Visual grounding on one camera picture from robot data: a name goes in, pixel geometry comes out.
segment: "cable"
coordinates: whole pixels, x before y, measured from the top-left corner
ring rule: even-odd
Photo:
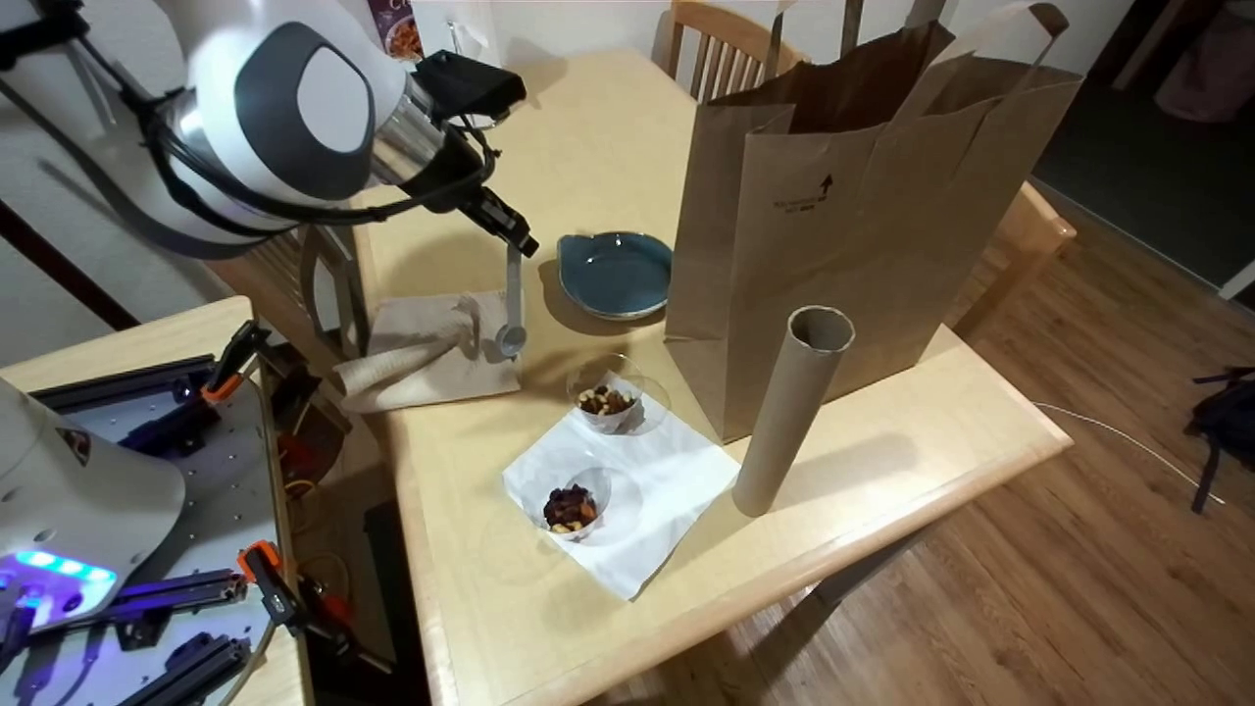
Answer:
[[[1138,435],[1131,435],[1131,432],[1122,432],[1122,429],[1113,429],[1113,423],[1108,423],[1108,419],[1097,419],[1097,415],[1065,410],[1065,403],[1044,403],[1044,402],[1031,402],[1031,403],[1044,410],[1044,412],[1070,415],[1070,419],[1080,419],[1080,423],[1104,429],[1104,432],[1135,444],[1138,450],[1144,450],[1144,457],[1156,461],[1160,467],[1168,467],[1182,482],[1195,486],[1195,478],[1183,471],[1183,462],[1176,462],[1173,457],[1151,449],[1144,441],[1138,441]]]

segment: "paper towel roll tube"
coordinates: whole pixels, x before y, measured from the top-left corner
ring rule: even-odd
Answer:
[[[787,314],[772,382],[734,486],[734,501],[747,516],[765,516],[772,508],[850,341],[855,321],[831,307],[800,307]]]

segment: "wooden table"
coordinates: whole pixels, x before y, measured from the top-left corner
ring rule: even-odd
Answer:
[[[251,320],[251,304],[224,297],[190,314],[173,314],[126,334],[94,337],[94,341],[0,368],[0,376],[15,389],[55,389],[55,386],[94,382],[94,376],[149,368],[164,361],[183,361],[200,354],[219,354],[242,320]],[[274,525],[280,525],[280,546],[291,548],[281,501],[274,501]],[[291,632],[280,627],[271,637],[267,661],[251,670],[234,704],[267,704],[267,706],[306,704],[309,694],[306,686],[309,680],[306,680],[302,648],[291,641]]]
[[[969,346],[829,403],[765,517],[717,497],[664,573],[607,597],[501,496],[501,471],[570,412],[570,382],[619,361],[712,435],[664,325],[596,325],[555,282],[566,233],[676,241],[695,106],[641,55],[519,69],[529,86],[493,144],[493,190],[529,218],[523,394],[385,415],[437,704],[581,704],[759,609],[815,585],[1068,449]],[[501,248],[458,218],[362,233],[368,304],[501,288]]]

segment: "wooden floor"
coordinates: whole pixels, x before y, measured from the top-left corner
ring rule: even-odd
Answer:
[[[1255,365],[1255,320],[1070,220],[1084,241],[972,346],[1074,449],[837,611],[782,603],[600,704],[1255,704],[1255,476],[1225,467],[1195,517],[1206,449],[1182,435],[1195,372]]]

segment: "brown paper bag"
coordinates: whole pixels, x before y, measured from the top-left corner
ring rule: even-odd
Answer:
[[[1049,3],[1031,18],[1068,28]],[[923,359],[1080,91],[978,44],[904,28],[697,106],[668,346],[725,441],[751,432],[798,307],[858,325],[829,402]]]

